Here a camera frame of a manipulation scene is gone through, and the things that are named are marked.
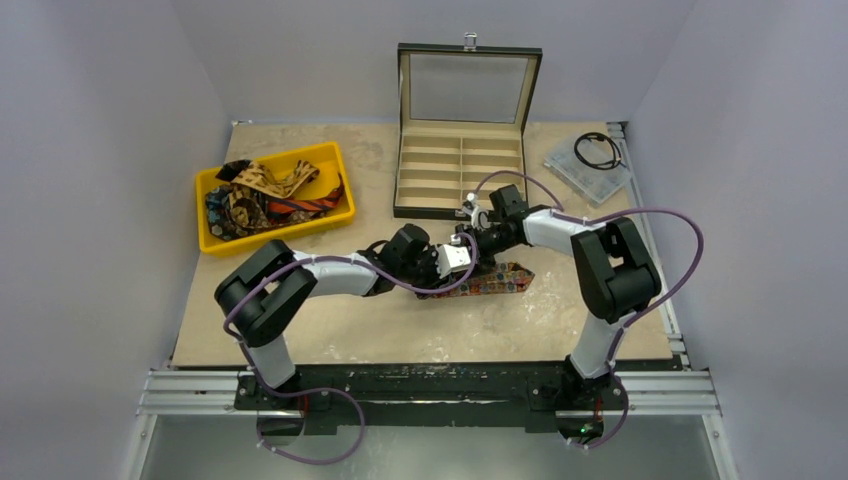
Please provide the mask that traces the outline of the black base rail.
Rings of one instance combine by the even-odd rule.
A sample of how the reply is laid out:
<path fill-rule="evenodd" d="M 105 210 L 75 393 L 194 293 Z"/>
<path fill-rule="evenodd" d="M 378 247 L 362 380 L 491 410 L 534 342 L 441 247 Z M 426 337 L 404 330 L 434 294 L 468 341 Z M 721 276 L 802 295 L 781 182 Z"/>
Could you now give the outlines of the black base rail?
<path fill-rule="evenodd" d="M 307 435 L 360 424 L 521 428 L 582 443 L 614 431 L 630 402 L 619 377 L 582 380 L 557 360 L 302 365 L 272 390 L 243 373 L 234 407 L 289 415 Z"/>

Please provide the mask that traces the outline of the clear plastic box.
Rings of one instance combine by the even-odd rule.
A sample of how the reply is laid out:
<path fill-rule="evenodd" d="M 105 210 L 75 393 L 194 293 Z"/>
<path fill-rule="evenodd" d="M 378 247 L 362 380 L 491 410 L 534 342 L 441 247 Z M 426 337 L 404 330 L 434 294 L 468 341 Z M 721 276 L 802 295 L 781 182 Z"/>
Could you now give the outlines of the clear plastic box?
<path fill-rule="evenodd" d="M 595 206 L 605 203 L 632 179 L 619 143 L 597 131 L 560 141 L 545 155 L 543 165 Z"/>

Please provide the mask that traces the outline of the colourful patterned tie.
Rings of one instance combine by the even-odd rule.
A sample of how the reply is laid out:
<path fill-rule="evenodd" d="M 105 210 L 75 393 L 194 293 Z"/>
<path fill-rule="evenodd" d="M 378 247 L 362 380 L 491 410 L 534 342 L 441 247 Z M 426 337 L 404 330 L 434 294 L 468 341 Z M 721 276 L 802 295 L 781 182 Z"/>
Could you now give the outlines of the colourful patterned tie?
<path fill-rule="evenodd" d="M 498 262 L 489 266 L 477 266 L 462 284 L 438 294 L 420 294 L 418 299 L 440 299 L 452 297 L 481 296 L 522 293 L 535 279 L 535 274 L 518 262 Z"/>

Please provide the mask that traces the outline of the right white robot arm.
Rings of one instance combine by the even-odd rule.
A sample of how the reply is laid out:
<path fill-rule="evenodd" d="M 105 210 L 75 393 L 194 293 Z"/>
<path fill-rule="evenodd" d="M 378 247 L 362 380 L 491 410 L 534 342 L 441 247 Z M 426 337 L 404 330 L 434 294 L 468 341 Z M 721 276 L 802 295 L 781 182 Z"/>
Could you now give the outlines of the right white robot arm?
<path fill-rule="evenodd" d="M 611 377 L 625 323 L 648 309 L 662 282 L 634 222 L 617 218 L 597 225 L 568 220 L 556 209 L 529 205 L 516 186 L 489 195 L 486 210 L 474 192 L 463 211 L 472 221 L 482 257 L 492 257 L 518 245 L 541 247 L 574 261 L 587 318 L 577 345 L 566 357 L 561 392 L 576 407 L 584 407 Z"/>

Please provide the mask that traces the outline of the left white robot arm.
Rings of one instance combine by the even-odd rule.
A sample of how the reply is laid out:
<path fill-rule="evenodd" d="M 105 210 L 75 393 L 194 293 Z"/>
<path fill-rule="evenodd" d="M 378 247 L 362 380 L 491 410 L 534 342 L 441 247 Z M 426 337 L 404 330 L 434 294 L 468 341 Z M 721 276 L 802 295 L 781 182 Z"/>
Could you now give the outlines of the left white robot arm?
<path fill-rule="evenodd" d="M 297 399 L 296 367 L 284 332 L 304 303 L 321 296 L 373 297 L 400 287 L 427 297 L 470 278 L 479 258 L 473 237 L 459 233 L 433 245 L 421 227 L 406 224 L 390 239 L 348 255 L 315 255 L 271 240 L 215 289 L 231 335 L 261 380 L 272 408 Z"/>

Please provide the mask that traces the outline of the orange black striped tie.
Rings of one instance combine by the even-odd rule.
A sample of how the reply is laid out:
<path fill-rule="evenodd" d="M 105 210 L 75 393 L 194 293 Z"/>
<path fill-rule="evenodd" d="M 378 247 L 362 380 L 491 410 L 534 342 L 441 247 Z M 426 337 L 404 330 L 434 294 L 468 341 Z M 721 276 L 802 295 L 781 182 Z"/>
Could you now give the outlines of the orange black striped tie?
<path fill-rule="evenodd" d="M 342 177 L 337 176 L 338 185 L 327 195 L 315 199 L 277 199 L 269 197 L 265 201 L 265 216 L 275 225 L 292 225 L 321 218 L 335 209 L 345 194 Z"/>

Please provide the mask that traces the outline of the dark blue patterned tie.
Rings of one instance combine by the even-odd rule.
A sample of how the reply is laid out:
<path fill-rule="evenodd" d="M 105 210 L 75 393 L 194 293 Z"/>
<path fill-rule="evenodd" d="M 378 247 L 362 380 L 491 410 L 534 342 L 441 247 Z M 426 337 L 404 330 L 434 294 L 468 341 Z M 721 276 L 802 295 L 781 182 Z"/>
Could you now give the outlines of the dark blue patterned tie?
<path fill-rule="evenodd" d="M 223 241 L 233 241 L 268 230 L 264 194 L 238 184 L 225 184 L 204 196 L 210 233 Z"/>

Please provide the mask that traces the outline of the black compartment display case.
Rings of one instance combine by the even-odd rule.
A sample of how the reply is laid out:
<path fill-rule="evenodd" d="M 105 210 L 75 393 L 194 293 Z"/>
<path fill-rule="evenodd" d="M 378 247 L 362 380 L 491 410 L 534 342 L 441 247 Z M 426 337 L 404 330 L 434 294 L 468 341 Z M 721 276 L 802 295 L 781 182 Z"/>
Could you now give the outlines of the black compartment display case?
<path fill-rule="evenodd" d="M 458 220 L 476 193 L 527 193 L 524 133 L 543 51 L 460 44 L 397 46 L 399 140 L 393 214 Z"/>

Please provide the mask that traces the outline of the tan patterned tie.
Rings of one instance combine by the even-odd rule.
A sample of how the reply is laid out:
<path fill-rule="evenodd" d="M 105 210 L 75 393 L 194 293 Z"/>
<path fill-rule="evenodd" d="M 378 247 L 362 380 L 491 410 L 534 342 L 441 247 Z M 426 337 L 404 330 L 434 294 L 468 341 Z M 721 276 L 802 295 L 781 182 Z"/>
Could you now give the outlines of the tan patterned tie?
<path fill-rule="evenodd" d="M 227 182 L 285 200 L 315 180 L 319 176 L 319 169 L 307 161 L 298 160 L 289 173 L 277 176 L 257 160 L 242 159 L 225 164 L 220 173 Z"/>

